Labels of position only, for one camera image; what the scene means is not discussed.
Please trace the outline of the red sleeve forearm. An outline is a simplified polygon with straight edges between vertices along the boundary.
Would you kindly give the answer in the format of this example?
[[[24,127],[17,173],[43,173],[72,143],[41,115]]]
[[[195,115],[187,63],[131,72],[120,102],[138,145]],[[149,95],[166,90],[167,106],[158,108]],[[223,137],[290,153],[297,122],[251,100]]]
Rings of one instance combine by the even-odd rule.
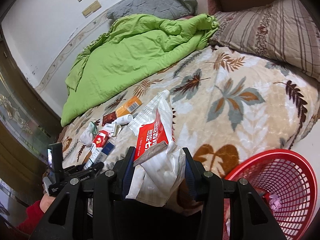
[[[36,201],[33,205],[26,209],[27,218],[16,228],[23,233],[31,235],[40,220],[44,216],[44,212],[41,209],[41,201]]]

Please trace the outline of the person's left hand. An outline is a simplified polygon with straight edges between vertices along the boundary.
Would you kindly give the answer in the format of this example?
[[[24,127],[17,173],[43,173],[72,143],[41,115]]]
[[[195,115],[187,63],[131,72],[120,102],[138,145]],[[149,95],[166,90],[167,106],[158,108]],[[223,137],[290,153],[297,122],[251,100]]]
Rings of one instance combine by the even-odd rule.
[[[41,211],[45,213],[48,210],[48,208],[51,206],[54,200],[55,200],[55,197],[49,196],[47,193],[45,193],[40,201]]]

